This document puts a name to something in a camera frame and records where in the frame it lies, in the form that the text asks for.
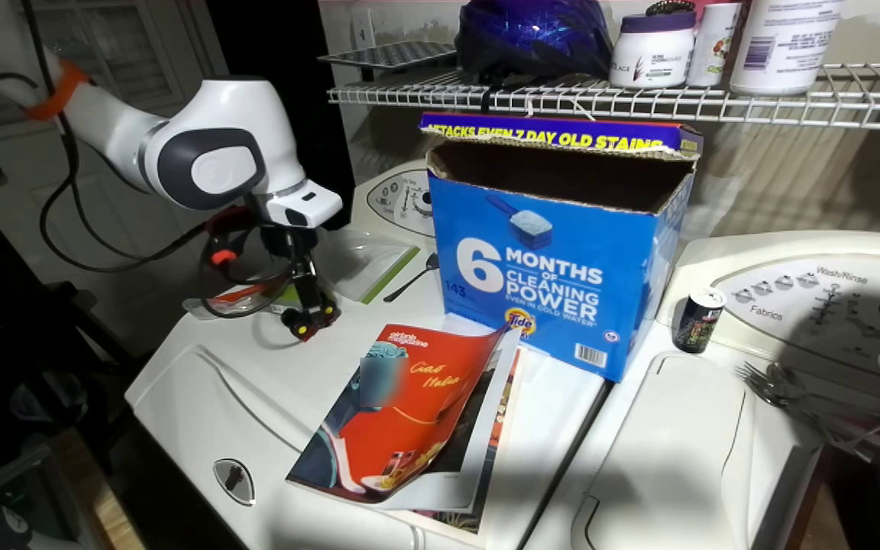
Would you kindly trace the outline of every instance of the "blue box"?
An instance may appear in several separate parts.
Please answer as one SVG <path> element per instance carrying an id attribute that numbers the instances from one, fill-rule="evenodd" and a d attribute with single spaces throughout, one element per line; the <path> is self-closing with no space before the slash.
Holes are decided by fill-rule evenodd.
<path id="1" fill-rule="evenodd" d="M 612 381 L 677 256 L 698 134 L 674 122 L 425 112 L 447 311 Z"/>

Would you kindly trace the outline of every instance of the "white bottle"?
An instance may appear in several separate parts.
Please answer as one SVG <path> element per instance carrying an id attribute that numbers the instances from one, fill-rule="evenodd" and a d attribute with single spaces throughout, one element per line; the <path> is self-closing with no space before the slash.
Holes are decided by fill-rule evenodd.
<path id="1" fill-rule="evenodd" d="M 704 20 L 697 30 L 692 59 L 686 66 L 686 86 L 721 86 L 724 63 L 730 61 L 730 51 L 732 51 L 732 32 L 736 32 L 739 14 L 741 14 L 739 0 L 704 6 Z"/>
<path id="2" fill-rule="evenodd" d="M 625 14 L 612 61 L 612 86 L 685 86 L 692 51 L 692 12 Z"/>
<path id="3" fill-rule="evenodd" d="M 808 90 L 840 10 L 844 0 L 751 0 L 730 71 L 730 90 Z"/>

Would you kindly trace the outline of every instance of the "wire shelf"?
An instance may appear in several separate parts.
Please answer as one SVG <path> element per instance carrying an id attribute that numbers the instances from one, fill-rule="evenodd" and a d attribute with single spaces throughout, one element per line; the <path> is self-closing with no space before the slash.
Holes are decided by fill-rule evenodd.
<path id="1" fill-rule="evenodd" d="M 604 78 L 490 88 L 441 73 L 416 83 L 356 83 L 329 88 L 334 105 L 490 111 L 550 115 L 620 115 L 741 125 L 821 125 L 880 130 L 880 63 L 826 63 L 799 96 L 730 95 L 721 88 L 615 88 Z"/>

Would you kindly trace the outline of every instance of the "red booklet cover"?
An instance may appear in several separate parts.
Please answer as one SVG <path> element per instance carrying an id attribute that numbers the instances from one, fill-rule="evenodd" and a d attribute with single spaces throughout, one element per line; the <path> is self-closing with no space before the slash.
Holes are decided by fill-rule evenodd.
<path id="1" fill-rule="evenodd" d="M 519 330 L 383 328 L 287 480 L 362 504 L 472 513 L 516 346 Z"/>

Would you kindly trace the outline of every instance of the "magazine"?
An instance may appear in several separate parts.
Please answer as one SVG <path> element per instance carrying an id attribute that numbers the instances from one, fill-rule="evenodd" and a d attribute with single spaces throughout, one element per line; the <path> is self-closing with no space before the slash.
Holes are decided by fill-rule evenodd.
<path id="1" fill-rule="evenodd" d="M 476 527 L 519 330 L 384 323 L 287 480 Z"/>

